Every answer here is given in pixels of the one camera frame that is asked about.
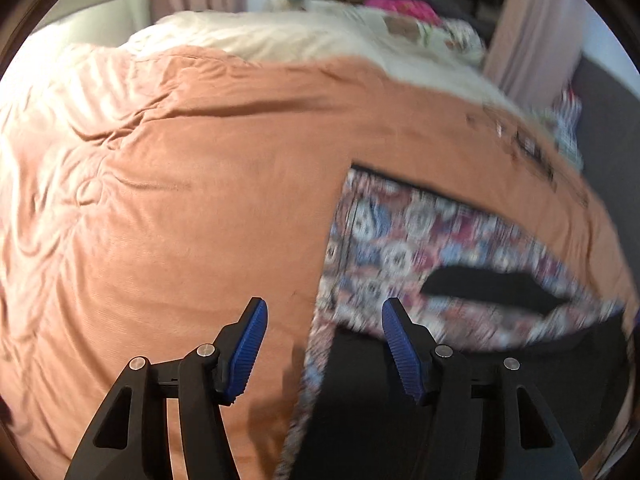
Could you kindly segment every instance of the pink cloth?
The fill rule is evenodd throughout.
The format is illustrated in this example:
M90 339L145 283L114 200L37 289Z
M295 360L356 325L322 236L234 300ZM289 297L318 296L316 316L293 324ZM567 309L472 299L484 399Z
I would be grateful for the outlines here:
M365 6L377 9L389 10L396 14L411 16L421 22L429 23L435 27L442 24L442 20L431 6L421 0L365 0Z

